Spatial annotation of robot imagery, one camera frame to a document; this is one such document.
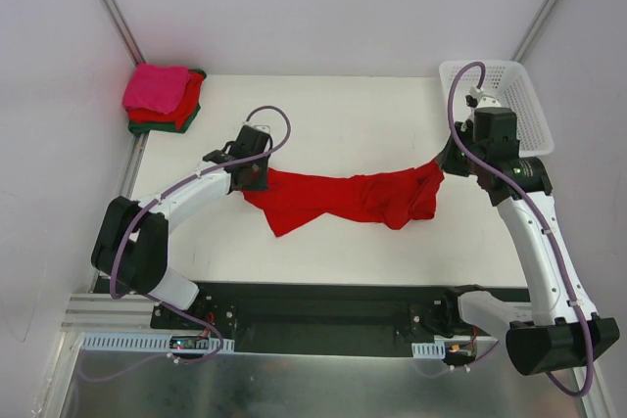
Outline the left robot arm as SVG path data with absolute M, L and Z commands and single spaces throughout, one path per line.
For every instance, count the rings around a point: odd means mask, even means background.
M 113 199 L 105 212 L 91 256 L 91 264 L 111 274 L 119 245 L 128 225 L 142 217 L 126 242 L 117 271 L 116 291 L 125 289 L 148 295 L 173 306 L 173 317 L 188 329 L 201 326 L 208 307 L 200 300 L 201 288 L 169 267 L 169 235 L 206 205 L 236 191 L 267 189 L 272 146 L 269 129 L 245 124 L 237 138 L 205 156 L 194 170 L 194 179 L 176 189 L 138 201 Z

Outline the white plastic basket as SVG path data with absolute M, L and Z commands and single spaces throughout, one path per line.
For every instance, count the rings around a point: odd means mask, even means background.
M 445 106 L 451 85 L 458 71 L 474 60 L 445 61 L 439 66 L 439 75 Z M 496 103 L 488 106 L 509 108 L 517 116 L 517 139 L 521 157 L 543 157 L 553 152 L 555 143 L 548 122 L 525 67 L 514 61 L 479 60 L 486 66 L 482 88 Z M 453 110 L 456 121 L 470 117 L 465 103 L 470 88 L 477 84 L 481 69 L 472 68 L 464 73 L 455 92 Z

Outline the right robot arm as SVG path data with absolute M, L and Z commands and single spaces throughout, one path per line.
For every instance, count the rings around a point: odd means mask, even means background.
M 553 186 L 542 161 L 519 153 L 516 114 L 480 108 L 464 122 L 449 121 L 450 137 L 436 162 L 446 174 L 474 176 L 514 243 L 531 302 L 523 312 L 486 289 L 448 290 L 440 321 L 460 335 L 476 326 L 506 345 L 522 375 L 548 374 L 594 362 L 620 337 L 582 287 L 560 234 Z

